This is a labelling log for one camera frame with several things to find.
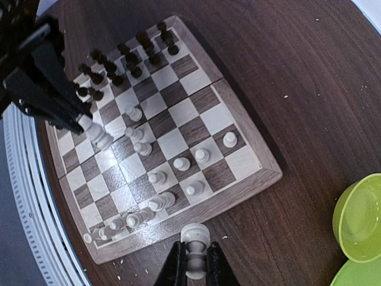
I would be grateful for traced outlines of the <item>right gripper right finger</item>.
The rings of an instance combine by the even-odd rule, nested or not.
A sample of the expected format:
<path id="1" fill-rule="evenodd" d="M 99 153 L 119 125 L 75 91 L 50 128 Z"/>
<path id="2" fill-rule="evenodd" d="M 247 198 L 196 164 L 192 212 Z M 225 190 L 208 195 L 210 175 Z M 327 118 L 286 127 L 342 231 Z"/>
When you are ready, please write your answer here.
<path id="1" fill-rule="evenodd" d="M 207 248 L 207 286 L 240 286 L 218 242 Z"/>

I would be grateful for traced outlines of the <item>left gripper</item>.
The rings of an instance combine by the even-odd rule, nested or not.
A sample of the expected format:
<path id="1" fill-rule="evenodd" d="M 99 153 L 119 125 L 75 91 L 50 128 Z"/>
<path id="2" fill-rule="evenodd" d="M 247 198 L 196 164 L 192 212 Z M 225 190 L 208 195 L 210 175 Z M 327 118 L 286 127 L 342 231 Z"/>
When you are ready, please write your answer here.
<path id="1" fill-rule="evenodd" d="M 79 118 L 93 116 L 65 74 L 58 20 L 38 17 L 38 4 L 1 1 L 1 111 L 15 104 L 28 116 L 81 134 Z"/>

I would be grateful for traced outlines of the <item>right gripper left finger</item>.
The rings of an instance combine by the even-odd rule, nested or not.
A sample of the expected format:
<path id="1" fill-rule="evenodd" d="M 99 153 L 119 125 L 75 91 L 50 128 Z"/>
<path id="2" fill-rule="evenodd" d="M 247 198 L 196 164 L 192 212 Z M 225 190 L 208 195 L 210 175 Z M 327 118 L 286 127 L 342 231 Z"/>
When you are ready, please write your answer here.
<path id="1" fill-rule="evenodd" d="M 186 244 L 176 241 L 153 286 L 187 286 Z"/>

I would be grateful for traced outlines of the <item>white rook chess piece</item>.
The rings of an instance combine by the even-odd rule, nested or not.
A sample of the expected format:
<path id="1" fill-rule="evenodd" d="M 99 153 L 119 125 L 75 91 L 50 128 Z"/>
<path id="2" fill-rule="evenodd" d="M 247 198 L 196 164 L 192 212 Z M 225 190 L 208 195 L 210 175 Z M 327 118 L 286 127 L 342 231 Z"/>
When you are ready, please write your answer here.
<path id="1" fill-rule="evenodd" d="M 186 276 L 199 280 L 206 276 L 206 253 L 210 246 L 209 229 L 201 223 L 185 225 L 180 232 L 180 241 L 186 247 Z"/>

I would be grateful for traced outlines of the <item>wooden chess board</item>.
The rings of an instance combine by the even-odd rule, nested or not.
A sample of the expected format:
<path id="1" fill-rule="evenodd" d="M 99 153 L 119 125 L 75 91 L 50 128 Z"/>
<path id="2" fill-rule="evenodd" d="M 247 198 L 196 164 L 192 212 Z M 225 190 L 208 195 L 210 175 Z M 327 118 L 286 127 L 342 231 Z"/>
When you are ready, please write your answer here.
<path id="1" fill-rule="evenodd" d="M 97 264 L 109 262 L 204 222 L 275 184 L 282 171 L 238 96 L 177 16 L 165 20 L 179 38 L 169 66 L 92 104 L 95 123 L 113 143 L 101 151 L 86 135 L 46 126 L 54 168 L 71 216 Z M 139 108 L 138 122 L 125 114 Z M 142 156 L 124 134 L 143 131 Z M 153 212 L 147 202 L 172 192 Z"/>

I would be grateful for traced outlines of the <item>white king chess piece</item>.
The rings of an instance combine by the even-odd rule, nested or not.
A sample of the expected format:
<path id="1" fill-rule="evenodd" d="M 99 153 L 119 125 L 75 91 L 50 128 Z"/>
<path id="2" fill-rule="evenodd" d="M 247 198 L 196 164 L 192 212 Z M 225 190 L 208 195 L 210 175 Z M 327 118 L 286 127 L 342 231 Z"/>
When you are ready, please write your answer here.
<path id="1" fill-rule="evenodd" d="M 171 207 L 176 202 L 176 197 L 172 192 L 164 192 L 152 197 L 147 206 L 153 212 L 160 212 L 168 207 Z"/>

